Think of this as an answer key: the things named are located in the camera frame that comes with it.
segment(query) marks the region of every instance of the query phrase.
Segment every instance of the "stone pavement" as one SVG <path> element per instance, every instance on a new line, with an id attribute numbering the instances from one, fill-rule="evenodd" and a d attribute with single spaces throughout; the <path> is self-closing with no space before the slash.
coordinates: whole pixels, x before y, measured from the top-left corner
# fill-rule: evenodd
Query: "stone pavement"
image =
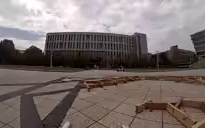
<path id="1" fill-rule="evenodd" d="M 122 124 L 131 128 L 183 128 L 166 111 L 146 110 L 136 114 L 134 105 L 147 99 L 177 101 L 180 96 L 205 100 L 205 86 L 170 81 L 144 80 L 87 92 L 76 86 L 78 80 L 120 75 L 92 71 L 84 77 L 89 73 L 49 74 L 48 79 L 40 76 L 39 81 L 34 78 L 35 83 L 29 81 L 29 84 L 27 75 L 18 77 L 18 82 L 16 79 L 11 79 L 10 84 L 1 82 L 0 128 L 58 128 L 66 121 L 71 122 L 72 128 L 119 128 Z M 61 76 L 70 78 L 62 82 Z M 197 121 L 205 117 L 200 110 L 181 109 Z"/>

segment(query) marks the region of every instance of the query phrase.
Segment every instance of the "wooden structure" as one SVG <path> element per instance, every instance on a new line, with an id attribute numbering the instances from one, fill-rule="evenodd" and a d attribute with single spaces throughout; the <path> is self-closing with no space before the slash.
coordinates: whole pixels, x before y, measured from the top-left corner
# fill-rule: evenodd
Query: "wooden structure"
<path id="1" fill-rule="evenodd" d="M 79 86 L 81 88 L 87 88 L 90 91 L 93 88 L 102 88 L 104 86 L 116 86 L 118 84 L 124 84 L 139 80 L 163 80 L 163 81 L 175 81 L 182 83 L 193 83 L 205 85 L 204 76 L 121 76 L 111 77 L 98 80 L 85 80 L 80 81 Z"/>
<path id="2" fill-rule="evenodd" d="M 194 121 L 179 109 L 180 106 L 198 108 L 205 113 L 205 102 L 184 99 L 174 103 L 153 103 L 152 100 L 147 100 L 142 104 L 136 105 L 136 113 L 141 113 L 144 109 L 166 110 L 187 128 L 205 128 L 205 119 L 199 122 Z"/>

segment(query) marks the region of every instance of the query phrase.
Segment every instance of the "cloud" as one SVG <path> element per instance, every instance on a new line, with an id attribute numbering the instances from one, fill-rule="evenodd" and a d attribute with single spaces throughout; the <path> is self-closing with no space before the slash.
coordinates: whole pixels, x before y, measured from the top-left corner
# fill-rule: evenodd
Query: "cloud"
<path id="1" fill-rule="evenodd" d="M 95 31 L 146 33 L 150 52 L 194 50 L 190 34 L 202 29 L 205 0 L 0 0 L 0 36 L 24 47 L 44 42 L 42 33 Z"/>
<path id="2" fill-rule="evenodd" d="M 28 30 L 22 30 L 19 28 L 10 28 L 0 26 L 0 37 L 15 38 L 20 40 L 35 41 L 44 37 L 43 32 L 34 32 Z"/>

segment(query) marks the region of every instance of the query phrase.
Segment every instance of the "wooden frame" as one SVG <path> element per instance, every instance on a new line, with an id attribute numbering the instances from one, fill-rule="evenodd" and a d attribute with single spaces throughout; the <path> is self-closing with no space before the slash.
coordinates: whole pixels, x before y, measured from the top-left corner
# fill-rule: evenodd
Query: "wooden frame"
<path id="1" fill-rule="evenodd" d="M 152 100 L 147 100 L 142 104 L 136 105 L 136 113 L 141 113 L 145 109 L 166 110 L 187 128 L 205 128 L 205 119 L 196 122 L 191 117 L 189 117 L 185 112 L 179 109 L 179 107 L 182 105 L 201 109 L 205 113 L 204 101 L 193 101 L 190 99 L 181 99 L 179 102 L 173 103 L 153 103 Z"/>

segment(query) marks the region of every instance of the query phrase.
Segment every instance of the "distant building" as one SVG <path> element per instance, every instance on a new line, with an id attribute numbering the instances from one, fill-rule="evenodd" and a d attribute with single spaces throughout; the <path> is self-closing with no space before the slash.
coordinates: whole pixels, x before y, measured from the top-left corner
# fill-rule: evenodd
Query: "distant building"
<path id="1" fill-rule="evenodd" d="M 191 40 L 199 57 L 205 58 L 205 30 L 191 35 Z"/>
<path id="2" fill-rule="evenodd" d="M 158 53 L 159 64 L 166 66 L 184 66 L 194 61 L 193 51 L 179 49 L 177 45 L 170 47 L 170 50 Z M 157 63 L 157 54 L 152 55 L 153 63 Z"/>
<path id="3" fill-rule="evenodd" d="M 145 34 L 123 35 L 98 32 L 47 33 L 45 52 L 60 52 L 65 57 L 82 56 L 114 62 L 139 59 L 148 53 Z"/>

